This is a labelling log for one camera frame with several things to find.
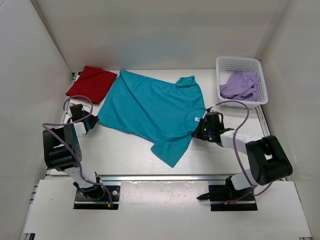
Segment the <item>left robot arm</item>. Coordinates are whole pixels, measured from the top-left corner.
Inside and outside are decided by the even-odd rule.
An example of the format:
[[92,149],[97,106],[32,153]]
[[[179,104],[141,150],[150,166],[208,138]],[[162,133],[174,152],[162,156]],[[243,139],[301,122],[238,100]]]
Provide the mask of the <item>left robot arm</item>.
[[67,123],[59,126],[44,125],[42,132],[44,161],[48,169],[67,174],[80,193],[93,201],[102,201],[107,192],[99,175],[82,163],[82,151],[78,137],[86,135],[98,122],[82,104],[69,107]]

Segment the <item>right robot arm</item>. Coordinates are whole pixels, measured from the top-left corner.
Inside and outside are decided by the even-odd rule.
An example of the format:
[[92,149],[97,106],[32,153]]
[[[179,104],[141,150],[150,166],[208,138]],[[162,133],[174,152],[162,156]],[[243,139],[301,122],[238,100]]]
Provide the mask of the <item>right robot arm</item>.
[[256,187],[268,188],[273,182],[293,173],[292,164],[276,136],[258,137],[226,128],[220,112],[207,112],[192,136],[234,150],[241,168],[240,173],[225,180],[223,198],[217,199],[217,204],[228,204],[253,196]]

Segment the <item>teal t shirt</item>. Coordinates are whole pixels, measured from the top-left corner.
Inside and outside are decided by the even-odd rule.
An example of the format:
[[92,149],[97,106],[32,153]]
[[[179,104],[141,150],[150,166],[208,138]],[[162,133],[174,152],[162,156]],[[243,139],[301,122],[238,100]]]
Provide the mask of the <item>teal t shirt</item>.
[[170,83],[121,70],[98,119],[104,127],[152,142],[152,153],[173,168],[204,113],[202,90],[193,75]]

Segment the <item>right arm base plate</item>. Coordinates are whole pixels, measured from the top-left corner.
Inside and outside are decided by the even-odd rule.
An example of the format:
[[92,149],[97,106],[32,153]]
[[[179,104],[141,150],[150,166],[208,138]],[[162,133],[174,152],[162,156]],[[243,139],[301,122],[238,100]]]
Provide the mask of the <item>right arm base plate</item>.
[[209,185],[208,192],[196,199],[209,200],[212,212],[257,211],[258,206],[252,191],[251,187],[236,190],[231,180],[227,179],[224,184]]

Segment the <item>red t shirt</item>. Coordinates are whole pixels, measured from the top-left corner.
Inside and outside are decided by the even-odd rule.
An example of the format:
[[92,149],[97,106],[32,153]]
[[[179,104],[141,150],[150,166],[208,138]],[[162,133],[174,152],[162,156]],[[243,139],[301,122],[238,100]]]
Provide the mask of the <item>red t shirt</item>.
[[68,97],[86,96],[93,104],[99,104],[106,97],[116,78],[116,73],[85,66],[66,95]]

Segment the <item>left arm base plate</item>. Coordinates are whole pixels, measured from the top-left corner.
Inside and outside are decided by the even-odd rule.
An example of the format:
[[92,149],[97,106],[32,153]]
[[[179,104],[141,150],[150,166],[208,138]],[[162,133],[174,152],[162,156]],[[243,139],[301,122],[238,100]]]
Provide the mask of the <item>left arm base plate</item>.
[[106,187],[111,194],[112,204],[107,193],[100,197],[90,198],[88,196],[84,196],[81,191],[77,189],[73,208],[75,210],[118,210],[121,186],[107,185]]

